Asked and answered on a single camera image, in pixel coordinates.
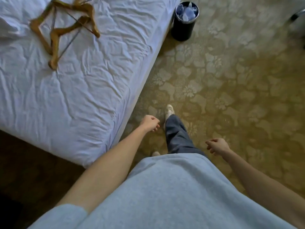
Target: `floor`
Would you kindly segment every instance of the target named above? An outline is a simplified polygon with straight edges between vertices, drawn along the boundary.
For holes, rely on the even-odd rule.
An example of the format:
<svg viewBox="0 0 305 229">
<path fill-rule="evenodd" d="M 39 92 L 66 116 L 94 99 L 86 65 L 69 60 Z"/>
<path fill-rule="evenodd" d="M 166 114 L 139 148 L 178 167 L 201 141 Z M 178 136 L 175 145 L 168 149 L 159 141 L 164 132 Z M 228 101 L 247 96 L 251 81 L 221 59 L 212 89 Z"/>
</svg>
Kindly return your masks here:
<svg viewBox="0 0 305 229">
<path fill-rule="evenodd" d="M 223 137 L 250 164 L 305 197 L 305 17 L 303 0 L 193 0 L 200 9 L 191 39 L 170 34 L 123 137 L 146 114 L 164 122 L 172 104 L 194 144 Z M 26 228 L 67 192 L 83 168 L 0 132 L 0 193 L 23 204 Z M 164 131 L 149 133 L 134 164 L 167 153 Z M 245 193 L 230 167 L 211 161 Z"/>
</svg>

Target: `bed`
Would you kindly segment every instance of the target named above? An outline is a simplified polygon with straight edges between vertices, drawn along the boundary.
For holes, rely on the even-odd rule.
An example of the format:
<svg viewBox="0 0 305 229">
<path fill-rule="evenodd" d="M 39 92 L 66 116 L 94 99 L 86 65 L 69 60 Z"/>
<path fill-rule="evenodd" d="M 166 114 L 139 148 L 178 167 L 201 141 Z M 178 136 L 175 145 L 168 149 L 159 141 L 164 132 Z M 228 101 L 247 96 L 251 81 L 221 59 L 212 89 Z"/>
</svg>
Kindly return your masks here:
<svg viewBox="0 0 305 229">
<path fill-rule="evenodd" d="M 0 0 L 0 130 L 88 167 L 118 143 L 180 0 L 90 2 L 101 36 L 82 29 L 56 71 L 28 27 L 49 1 Z M 74 22 L 60 12 L 55 27 Z"/>
</svg>

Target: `pant leg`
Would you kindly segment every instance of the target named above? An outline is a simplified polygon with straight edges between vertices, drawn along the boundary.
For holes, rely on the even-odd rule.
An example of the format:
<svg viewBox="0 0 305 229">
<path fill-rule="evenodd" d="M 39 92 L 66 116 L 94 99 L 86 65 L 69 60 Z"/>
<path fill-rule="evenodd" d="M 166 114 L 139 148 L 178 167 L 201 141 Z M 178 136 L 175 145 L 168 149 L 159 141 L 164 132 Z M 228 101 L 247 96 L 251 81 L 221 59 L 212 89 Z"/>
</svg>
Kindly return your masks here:
<svg viewBox="0 0 305 229">
<path fill-rule="evenodd" d="M 194 146 L 182 121 L 176 115 L 171 115 L 166 120 L 165 136 L 169 154 L 196 153 L 206 157 L 204 152 Z"/>
</svg>

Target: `shoe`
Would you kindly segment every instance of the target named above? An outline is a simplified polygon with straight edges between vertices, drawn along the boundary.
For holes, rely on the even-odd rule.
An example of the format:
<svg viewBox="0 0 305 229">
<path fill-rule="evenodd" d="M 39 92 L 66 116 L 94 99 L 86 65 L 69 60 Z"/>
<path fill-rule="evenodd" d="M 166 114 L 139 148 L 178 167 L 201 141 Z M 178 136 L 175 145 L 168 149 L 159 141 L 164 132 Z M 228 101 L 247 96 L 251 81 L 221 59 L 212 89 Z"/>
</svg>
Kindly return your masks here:
<svg viewBox="0 0 305 229">
<path fill-rule="evenodd" d="M 171 106 L 170 104 L 168 104 L 166 106 L 166 109 L 165 109 L 165 122 L 164 122 L 164 125 L 163 125 L 163 129 L 165 131 L 165 124 L 166 124 L 166 121 L 167 119 L 171 116 L 175 114 L 175 111 L 173 110 L 173 106 Z"/>
<path fill-rule="evenodd" d="M 152 157 L 160 156 L 161 154 L 158 151 L 152 153 Z"/>
</svg>

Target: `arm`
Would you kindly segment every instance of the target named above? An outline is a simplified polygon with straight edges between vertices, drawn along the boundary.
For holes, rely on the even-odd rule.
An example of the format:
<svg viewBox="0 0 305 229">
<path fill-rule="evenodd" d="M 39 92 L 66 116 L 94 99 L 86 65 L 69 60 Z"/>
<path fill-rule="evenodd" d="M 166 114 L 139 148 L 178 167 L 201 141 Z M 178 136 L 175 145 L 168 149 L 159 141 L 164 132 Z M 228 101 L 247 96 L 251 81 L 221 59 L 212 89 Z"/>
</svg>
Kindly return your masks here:
<svg viewBox="0 0 305 229">
<path fill-rule="evenodd" d="M 305 228 L 305 200 L 279 182 L 258 171 L 234 153 L 222 138 L 206 141 L 207 149 L 221 155 L 231 166 L 249 196 L 297 228 Z"/>
<path fill-rule="evenodd" d="M 126 179 L 143 137 L 149 131 L 156 131 L 158 123 L 157 118 L 146 115 L 138 128 L 98 158 L 79 177 L 57 206 L 73 204 L 92 212 Z"/>
</svg>

